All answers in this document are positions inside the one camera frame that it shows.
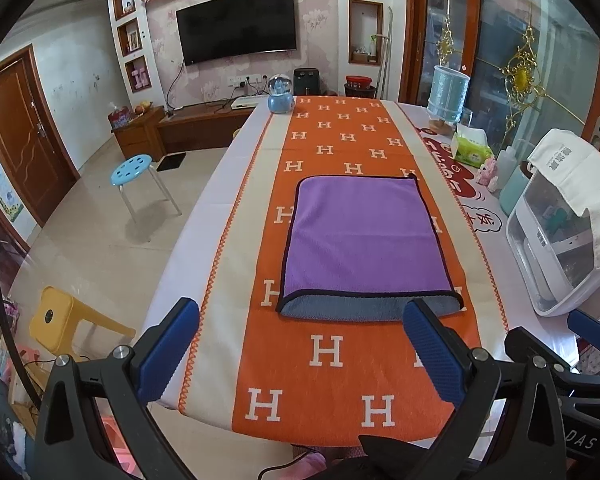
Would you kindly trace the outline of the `teal plastic jug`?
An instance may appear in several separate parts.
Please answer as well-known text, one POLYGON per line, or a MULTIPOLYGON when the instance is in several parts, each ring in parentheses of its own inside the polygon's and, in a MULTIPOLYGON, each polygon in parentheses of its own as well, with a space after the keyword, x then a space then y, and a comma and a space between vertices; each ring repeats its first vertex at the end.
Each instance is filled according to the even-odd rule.
POLYGON ((501 210, 506 217, 514 211, 516 203, 527 187, 532 176, 532 171, 529 169, 528 162, 524 160, 512 172, 507 182, 502 188, 498 202, 501 210))

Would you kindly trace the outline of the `black flat-screen television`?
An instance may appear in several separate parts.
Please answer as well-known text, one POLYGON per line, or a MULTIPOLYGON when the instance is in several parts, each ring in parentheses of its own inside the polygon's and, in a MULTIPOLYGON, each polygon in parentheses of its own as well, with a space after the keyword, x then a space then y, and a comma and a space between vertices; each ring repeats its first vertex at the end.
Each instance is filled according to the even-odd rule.
POLYGON ((187 65, 297 47, 294 0, 209 0, 176 12, 187 65))

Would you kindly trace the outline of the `pink block flower toy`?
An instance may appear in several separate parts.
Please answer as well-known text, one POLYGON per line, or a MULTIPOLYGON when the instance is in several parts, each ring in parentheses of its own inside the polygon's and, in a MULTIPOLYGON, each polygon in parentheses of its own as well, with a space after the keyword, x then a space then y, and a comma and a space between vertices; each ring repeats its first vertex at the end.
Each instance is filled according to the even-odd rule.
POLYGON ((494 157, 484 161, 477 172, 477 182, 494 194, 498 189, 498 164, 494 157))

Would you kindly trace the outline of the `white plastic squeeze bottle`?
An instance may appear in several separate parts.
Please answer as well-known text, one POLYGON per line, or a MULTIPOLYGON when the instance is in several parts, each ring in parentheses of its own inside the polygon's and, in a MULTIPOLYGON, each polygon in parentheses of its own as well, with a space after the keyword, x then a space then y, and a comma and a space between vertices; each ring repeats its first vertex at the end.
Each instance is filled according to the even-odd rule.
POLYGON ((504 188, 517 166, 517 154, 513 145, 509 145, 498 153, 495 185, 497 191, 501 191, 504 188))

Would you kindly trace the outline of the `black air fryer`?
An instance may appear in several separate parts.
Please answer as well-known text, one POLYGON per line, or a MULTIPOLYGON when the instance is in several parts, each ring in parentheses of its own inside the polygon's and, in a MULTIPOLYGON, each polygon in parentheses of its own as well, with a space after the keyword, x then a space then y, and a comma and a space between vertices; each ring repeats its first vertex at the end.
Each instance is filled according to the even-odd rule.
POLYGON ((320 94, 320 71, 313 67, 296 68, 294 70, 294 95, 319 96, 320 94))

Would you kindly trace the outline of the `brown wooden door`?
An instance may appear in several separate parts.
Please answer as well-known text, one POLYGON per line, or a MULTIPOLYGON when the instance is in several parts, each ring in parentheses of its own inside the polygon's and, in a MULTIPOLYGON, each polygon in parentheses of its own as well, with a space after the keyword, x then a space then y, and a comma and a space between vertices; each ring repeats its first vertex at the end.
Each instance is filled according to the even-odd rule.
POLYGON ((0 62, 0 162, 39 226, 79 180, 44 96, 30 44, 0 62))

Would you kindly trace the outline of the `light blue water jug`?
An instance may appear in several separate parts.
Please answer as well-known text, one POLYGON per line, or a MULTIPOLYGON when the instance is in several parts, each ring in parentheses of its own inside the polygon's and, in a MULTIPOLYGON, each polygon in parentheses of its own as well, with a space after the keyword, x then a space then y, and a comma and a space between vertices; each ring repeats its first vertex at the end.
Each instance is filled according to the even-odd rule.
POLYGON ((430 116, 449 124, 457 124, 462 117, 470 77, 449 68, 434 66, 427 110, 430 116))

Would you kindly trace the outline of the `white countertop dish cabinet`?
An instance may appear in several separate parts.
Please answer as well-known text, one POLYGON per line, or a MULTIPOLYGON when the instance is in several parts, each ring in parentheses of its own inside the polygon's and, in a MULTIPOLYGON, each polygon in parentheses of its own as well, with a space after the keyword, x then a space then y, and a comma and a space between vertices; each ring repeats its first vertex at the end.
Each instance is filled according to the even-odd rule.
POLYGON ((532 176, 518 198, 506 237, 537 315, 580 309, 600 320, 591 222, 575 214, 542 174, 532 176))

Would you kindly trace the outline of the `green tissue pack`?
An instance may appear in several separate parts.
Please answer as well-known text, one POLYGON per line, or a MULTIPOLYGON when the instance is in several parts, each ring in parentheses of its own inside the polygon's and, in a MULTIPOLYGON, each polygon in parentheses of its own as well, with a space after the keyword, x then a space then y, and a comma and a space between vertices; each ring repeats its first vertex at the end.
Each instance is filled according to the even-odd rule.
POLYGON ((457 162, 477 169, 493 156, 486 132, 463 124, 456 126, 451 141, 451 154, 457 162))

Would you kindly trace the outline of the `yellow plastic stool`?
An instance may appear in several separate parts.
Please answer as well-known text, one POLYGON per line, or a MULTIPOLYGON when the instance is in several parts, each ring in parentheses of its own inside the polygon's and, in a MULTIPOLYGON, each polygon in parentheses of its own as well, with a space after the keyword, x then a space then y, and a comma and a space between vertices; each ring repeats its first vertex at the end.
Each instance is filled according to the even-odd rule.
POLYGON ((72 356, 83 361, 73 349, 73 338, 81 322, 133 338, 135 330, 84 304, 75 296, 53 286, 46 286, 38 302, 38 310, 31 318, 30 336, 53 356, 72 356))

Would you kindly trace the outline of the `red lidded black pot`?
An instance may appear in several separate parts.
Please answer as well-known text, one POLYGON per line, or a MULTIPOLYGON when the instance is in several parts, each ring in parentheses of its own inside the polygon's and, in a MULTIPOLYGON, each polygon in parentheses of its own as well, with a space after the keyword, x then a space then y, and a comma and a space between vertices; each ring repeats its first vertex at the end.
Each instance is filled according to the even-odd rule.
POLYGON ((367 76, 348 75, 344 83, 344 93, 351 98, 376 98, 376 88, 373 86, 372 78, 367 76))

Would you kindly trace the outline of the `purple and grey towel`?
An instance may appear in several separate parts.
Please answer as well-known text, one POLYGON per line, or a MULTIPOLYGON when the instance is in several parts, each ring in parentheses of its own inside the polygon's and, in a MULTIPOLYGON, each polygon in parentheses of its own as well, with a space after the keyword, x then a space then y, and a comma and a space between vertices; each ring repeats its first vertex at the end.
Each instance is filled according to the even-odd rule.
POLYGON ((464 307, 416 176, 301 180, 277 313, 305 321, 399 322, 415 299, 437 316, 464 307))

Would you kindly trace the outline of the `blue round plastic stool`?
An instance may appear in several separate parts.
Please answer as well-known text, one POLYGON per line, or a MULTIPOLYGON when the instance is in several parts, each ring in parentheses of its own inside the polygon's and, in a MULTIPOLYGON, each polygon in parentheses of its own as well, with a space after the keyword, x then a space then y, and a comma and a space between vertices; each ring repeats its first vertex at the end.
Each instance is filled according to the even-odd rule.
POLYGON ((158 171, 154 166, 151 156, 148 154, 140 154, 132 156, 131 158, 128 158, 122 162, 122 164, 117 166, 110 176, 110 183, 118 190, 133 222, 137 223, 136 211, 128 199, 128 196, 126 196, 124 187, 125 185, 135 181, 142 174, 149 174, 151 176, 151 179, 154 180, 163 196, 171 203, 176 213, 180 216, 182 214, 181 208, 178 206, 172 194, 163 183, 163 180, 161 180, 159 177, 158 171))

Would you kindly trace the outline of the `brown wooden TV cabinet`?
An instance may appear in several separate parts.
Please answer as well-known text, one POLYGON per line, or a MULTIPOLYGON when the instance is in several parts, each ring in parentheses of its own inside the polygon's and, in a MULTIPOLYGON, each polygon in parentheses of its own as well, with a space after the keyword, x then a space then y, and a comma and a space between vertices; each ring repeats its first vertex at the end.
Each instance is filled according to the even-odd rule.
POLYGON ((252 108, 196 104, 169 115, 163 106, 153 106, 112 133, 126 158, 146 154, 160 162, 170 154, 227 148, 251 113, 252 108))

